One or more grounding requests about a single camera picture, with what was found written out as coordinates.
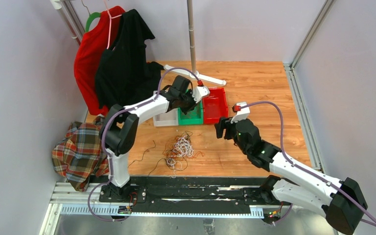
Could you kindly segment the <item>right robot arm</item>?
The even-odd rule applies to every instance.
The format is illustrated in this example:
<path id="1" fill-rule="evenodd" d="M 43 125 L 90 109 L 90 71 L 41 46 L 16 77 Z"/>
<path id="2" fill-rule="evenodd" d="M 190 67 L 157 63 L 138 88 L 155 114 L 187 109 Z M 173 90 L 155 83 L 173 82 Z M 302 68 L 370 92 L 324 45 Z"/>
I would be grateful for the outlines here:
<path id="1" fill-rule="evenodd" d="M 215 129 L 218 139 L 233 140 L 252 165 L 271 173 L 260 190 L 264 203 L 291 203 L 322 216 L 342 234 L 354 234 L 368 208 L 356 180 L 340 180 L 302 164 L 263 140 L 249 119 L 222 117 Z"/>

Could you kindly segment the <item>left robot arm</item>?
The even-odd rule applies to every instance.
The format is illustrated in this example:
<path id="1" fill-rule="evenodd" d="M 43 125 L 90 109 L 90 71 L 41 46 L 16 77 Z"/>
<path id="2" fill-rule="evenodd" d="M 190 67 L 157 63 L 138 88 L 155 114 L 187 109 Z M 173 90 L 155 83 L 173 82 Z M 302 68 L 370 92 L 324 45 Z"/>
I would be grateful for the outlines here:
<path id="1" fill-rule="evenodd" d="M 109 189 L 118 202 L 127 201 L 131 194 L 127 161 L 135 143 L 138 126 L 156 115 L 174 109 L 191 111 L 202 99 L 188 78 L 178 75 L 171 85 L 166 85 L 163 89 L 160 83 L 158 81 L 155 91 L 146 91 L 132 103 L 114 103 L 101 128 L 99 137 L 109 169 L 109 180 L 103 183 L 102 190 Z"/>

